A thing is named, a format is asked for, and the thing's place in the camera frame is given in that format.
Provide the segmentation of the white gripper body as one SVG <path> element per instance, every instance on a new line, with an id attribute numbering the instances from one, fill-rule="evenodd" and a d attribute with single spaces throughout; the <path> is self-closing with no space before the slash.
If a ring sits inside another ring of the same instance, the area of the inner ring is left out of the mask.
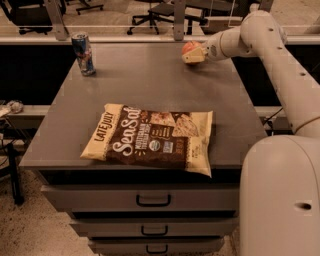
<path id="1" fill-rule="evenodd" d="M 208 37 L 203 43 L 207 56 L 211 60 L 220 61 L 224 59 L 224 54 L 221 50 L 221 37 L 221 33 L 216 33 Z"/>

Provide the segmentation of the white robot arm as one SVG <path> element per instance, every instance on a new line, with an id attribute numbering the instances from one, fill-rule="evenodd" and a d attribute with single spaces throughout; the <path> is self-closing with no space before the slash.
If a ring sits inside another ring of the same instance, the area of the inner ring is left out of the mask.
<path id="1" fill-rule="evenodd" d="M 285 41 L 273 16 L 257 10 L 239 26 L 182 48 L 186 64 L 259 58 L 292 131 L 258 141 L 244 159 L 240 256 L 320 256 L 320 85 Z"/>

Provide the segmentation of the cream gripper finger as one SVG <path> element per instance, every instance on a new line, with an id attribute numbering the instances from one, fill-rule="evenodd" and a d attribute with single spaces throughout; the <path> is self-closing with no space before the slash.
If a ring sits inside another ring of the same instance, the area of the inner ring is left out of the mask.
<path id="1" fill-rule="evenodd" d="M 202 47 L 196 47 L 193 49 L 187 49 L 182 54 L 182 60 L 185 64 L 197 64 L 201 63 L 206 58 L 206 52 Z"/>

